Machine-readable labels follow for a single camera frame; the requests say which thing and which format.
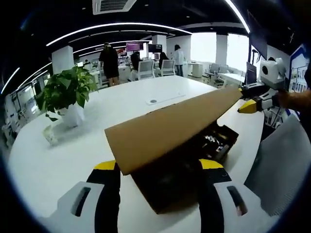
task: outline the round white table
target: round white table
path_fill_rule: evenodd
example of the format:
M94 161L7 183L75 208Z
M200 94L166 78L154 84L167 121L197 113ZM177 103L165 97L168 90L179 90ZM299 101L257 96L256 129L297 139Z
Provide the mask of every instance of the round white table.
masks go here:
M85 122L56 146L43 137L42 131L51 121L40 115L21 129L13 145L8 161L12 181L35 217L49 217L57 209L58 199L78 182L86 181L97 164L114 160L104 129L213 90L194 80L166 76L94 92L85 105ZM152 99L158 103L150 104ZM218 119L219 125L239 134L225 168L232 180L241 183L256 157L264 120L263 113L239 114L237 109L243 103L239 100ZM198 205L157 215L131 176L121 176L120 196L119 233L200 232Z

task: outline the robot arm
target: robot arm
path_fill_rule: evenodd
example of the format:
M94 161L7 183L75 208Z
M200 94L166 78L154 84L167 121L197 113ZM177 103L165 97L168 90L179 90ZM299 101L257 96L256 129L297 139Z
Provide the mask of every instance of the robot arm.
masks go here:
M261 83L255 83L242 87L244 98L252 98L238 111L239 113L255 113L273 106L279 106L277 93L285 89L286 68L283 60L262 61L260 64Z

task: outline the ceiling light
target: ceiling light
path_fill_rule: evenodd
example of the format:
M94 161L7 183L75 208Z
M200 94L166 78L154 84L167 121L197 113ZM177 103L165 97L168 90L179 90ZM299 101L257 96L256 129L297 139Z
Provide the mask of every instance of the ceiling light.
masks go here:
M5 90L6 86L9 84L10 80L13 78L13 76L19 71L20 67L17 68L14 73L11 75L11 77L8 79L8 81L6 82L6 84L4 85L4 87L2 88L1 94L3 93L3 91Z
M248 25L246 24L245 19L242 17L241 13L239 12L238 8L233 4L231 0L225 0L226 3L231 7L231 9L234 11L234 13L237 15L243 26L245 27L247 33L250 33Z
M36 76L34 79L32 79L31 81L33 82L34 80L36 80L37 78L39 78L41 75L45 74L46 72L48 72L47 70L44 71L43 73L39 74L38 76Z
M107 34L107 33L118 33L118 32L119 31L110 31L110 32L96 33L96 34L92 34L91 36ZM146 30L121 30L121 32L146 32ZM164 32L157 32L157 31L150 31L150 30L147 30L147 32L148 33L166 34L166 35L175 35L175 34L172 34L172 33L164 33ZM87 35L87 36L80 37L78 39L71 40L71 41L69 41L69 43L72 43L74 41L81 40L81 39L84 39L84 38L87 38L87 37L89 37L89 36Z
M99 51L103 51L103 50L96 50L96 51L84 53L84 54L79 55L79 57L83 57L83 56L85 56L85 55L88 55L88 54L91 54L91 53L96 53L96 52L99 52Z
M185 30L182 30L182 29L179 29L179 28L173 28L173 27L170 27L170 26L159 25L159 24L152 24L152 23L108 23L108 24L101 24L101 25L96 25L96 26L92 26L92 27L88 27L88 28L83 28L83 29L71 32L71 33L66 34L64 36L61 36L60 38L57 38L56 40L51 41L46 46L50 46L51 44L54 44L55 42L57 42L57 41L59 41L61 39L64 39L64 38L66 38L68 36L74 35L76 33L80 33L80 32L87 31L87 30L90 30L90 29L95 29L95 28L108 27L108 26L119 26L119 25L153 26L153 27L167 28L167 29L171 29L171 30L175 30L175 31L180 31L180 32L188 33L188 34L192 35L191 32L188 32L188 31L185 31Z
M151 41L151 40L126 40L126 41L111 42L110 44L127 43L127 42L150 42L150 41ZM103 46L103 45L104 45L104 44L91 46L91 47L88 47L88 48L84 48L84 49L75 51L75 52L73 52L73 53L81 52L81 51L83 51L83 50L88 50L88 49L92 49L92 48L99 47L99 46Z
M120 48L126 48L126 46L118 46L118 47L113 47L114 49L120 49ZM103 51L103 49L101 50L95 50L95 51L92 51L92 52L88 52L88 53L84 53L84 54L81 54L79 55L79 57L83 57L85 55L88 55L88 54L91 54L91 53L96 53L96 52L99 52L99 51Z
M25 82L27 82L32 76L34 76L36 73L38 73L39 71L43 70L45 67L49 66L50 64L52 64L52 62L48 63L47 65L43 66L42 68L40 68L39 70L37 70L35 73L33 73L31 76L29 76L25 81L23 81L23 83L21 85L18 86L18 88L16 89L19 90L21 86L24 85Z
M126 46L113 47L114 49L126 48Z

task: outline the computer monitor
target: computer monitor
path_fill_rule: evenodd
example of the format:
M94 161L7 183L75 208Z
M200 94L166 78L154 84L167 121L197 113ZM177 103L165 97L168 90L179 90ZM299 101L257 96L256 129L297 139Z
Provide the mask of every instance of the computer monitor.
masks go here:
M257 82L257 67L250 64L249 62L246 63L246 84L252 84Z
M248 22L251 33L249 34L249 40L252 46L267 60L268 45L265 38L265 30L258 24L254 16L248 12Z
M148 51L160 53L162 52L162 45L148 44Z
M126 43L126 51L139 51L144 50L144 45L142 43L135 43L135 42L127 42Z

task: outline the woman in white shirt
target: woman in white shirt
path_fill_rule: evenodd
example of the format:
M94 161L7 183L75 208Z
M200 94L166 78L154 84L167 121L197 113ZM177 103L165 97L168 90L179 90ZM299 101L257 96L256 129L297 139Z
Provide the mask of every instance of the woman in white shirt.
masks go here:
M183 65L184 65L184 52L181 50L179 45L175 45L175 52L173 54L173 59L175 60L175 65L177 68L177 75L183 77Z

